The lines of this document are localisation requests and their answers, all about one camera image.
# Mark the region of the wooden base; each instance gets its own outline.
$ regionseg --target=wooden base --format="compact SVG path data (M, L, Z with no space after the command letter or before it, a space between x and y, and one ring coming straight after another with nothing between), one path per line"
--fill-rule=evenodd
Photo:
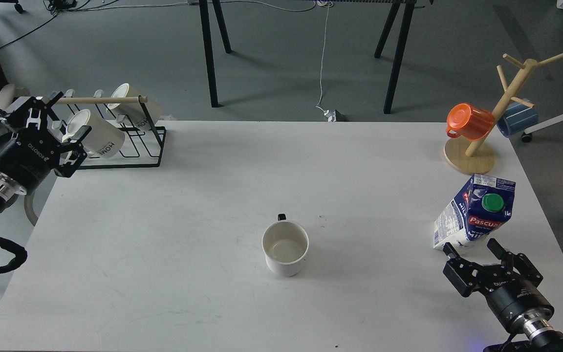
M456 170L465 174L486 174L494 167L494 152L487 144L482 144L475 156L466 156L471 142L460 136L451 138L444 145L444 156Z

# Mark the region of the white ceramic mug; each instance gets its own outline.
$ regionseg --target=white ceramic mug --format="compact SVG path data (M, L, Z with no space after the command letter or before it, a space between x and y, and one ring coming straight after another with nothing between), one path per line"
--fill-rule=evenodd
M262 237L266 265L281 276L295 276L305 266L310 247L308 233L298 223L286 220L285 214L270 225Z
M90 154L110 158L123 146L125 133L88 109L73 115L66 126L66 134L62 137L62 141L72 138L82 126L91 127L90 133L82 140L84 149Z
M129 83L123 83L120 85L114 93L112 93L112 98L125 98L128 96L145 96L139 90L132 87ZM158 103L154 102L153 100L149 99L147 96L147 102L145 103L145 107L149 111L149 116L152 118L153 124L155 125L158 122L158 118L162 114L162 107L159 106ZM108 104L108 110L111 110L112 113L115 115L117 114L125 114L129 117L129 119L123 120L123 123L127 126L133 126L141 131L149 131L152 129L151 125L147 121L145 117L145 112L140 104Z

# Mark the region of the chair caster wheel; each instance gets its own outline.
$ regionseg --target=chair caster wheel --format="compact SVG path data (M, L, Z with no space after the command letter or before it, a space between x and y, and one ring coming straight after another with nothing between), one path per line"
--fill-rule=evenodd
M533 138L533 136L531 135L531 133L525 133L525 132L523 132L523 133L520 135L520 140L521 140L521 142L523 142L523 143L529 143L529 142L531 142L532 138Z

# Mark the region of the black table leg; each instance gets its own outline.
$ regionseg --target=black table leg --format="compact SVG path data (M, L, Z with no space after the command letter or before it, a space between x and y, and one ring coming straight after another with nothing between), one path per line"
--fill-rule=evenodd
M217 96L217 78L214 73L214 56L212 54L212 36L210 34L210 14L208 2L199 0L199 14L201 15L201 32L203 32L203 49L205 50L205 64L208 70L208 86L210 88L210 102L213 108L221 107Z
M386 40L388 39L388 34L390 34L390 30L392 29L392 24L395 22L395 18L397 17L398 9L401 4L392 4L390 7L390 12L388 13L388 18L386 19L386 23L384 24L384 30L382 31L382 36L379 38L379 43L377 43L377 49L375 49L375 58L378 59L382 56L382 51L384 51L384 45L386 44Z
M406 4L403 11L403 22L401 23L401 31L397 42L397 51L395 51L395 60L392 63L392 72L390 74L390 82L388 82L388 92L386 93L386 102L384 104L384 113L390 113L392 101L395 97L395 89L397 89L398 74L403 62L403 53L405 51L405 43L407 42L407 34L410 31L411 14L414 12L414 4Z
M221 2L219 0L212 0L212 6L214 6L214 14L217 16L218 28L221 30L221 38L223 38L225 53L231 54L232 47L230 46L230 37L227 36L227 28L225 27L225 18L223 18Z

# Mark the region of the milk carton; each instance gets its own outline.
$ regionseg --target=milk carton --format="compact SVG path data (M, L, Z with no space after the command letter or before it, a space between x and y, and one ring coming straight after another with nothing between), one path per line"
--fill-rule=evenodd
M446 242L460 252L481 242L512 217L516 183L474 174L433 223L433 247Z

